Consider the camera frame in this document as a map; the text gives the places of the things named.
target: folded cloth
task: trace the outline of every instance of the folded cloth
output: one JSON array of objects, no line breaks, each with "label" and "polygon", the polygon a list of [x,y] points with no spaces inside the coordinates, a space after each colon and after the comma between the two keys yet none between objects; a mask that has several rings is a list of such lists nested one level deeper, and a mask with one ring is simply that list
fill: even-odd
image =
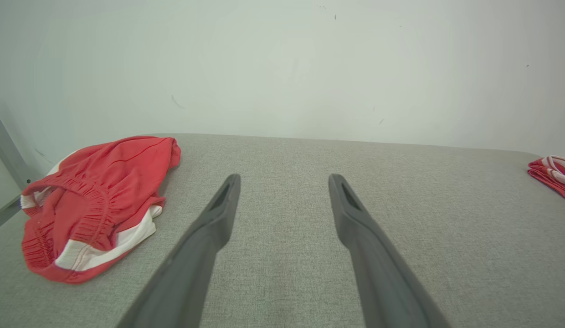
[{"label": "folded cloth", "polygon": [[565,158],[548,156],[530,163],[529,167],[528,174],[565,198]]},{"label": "folded cloth", "polygon": [[155,232],[158,189],[181,149],[173,138],[130,137],[83,148],[29,185],[21,243],[32,272],[81,284]]}]

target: gray textile surface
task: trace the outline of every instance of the gray textile surface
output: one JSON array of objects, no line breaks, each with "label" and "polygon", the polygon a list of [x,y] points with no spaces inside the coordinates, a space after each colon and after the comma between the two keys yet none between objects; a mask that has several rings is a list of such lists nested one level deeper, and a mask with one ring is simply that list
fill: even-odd
[{"label": "gray textile surface", "polygon": [[83,285],[32,274],[26,216],[0,228],[0,327],[111,327],[222,181],[241,175],[202,326],[362,327],[328,175],[343,174],[456,328],[565,328],[565,199],[522,152],[167,135],[183,151],[157,232]]}]

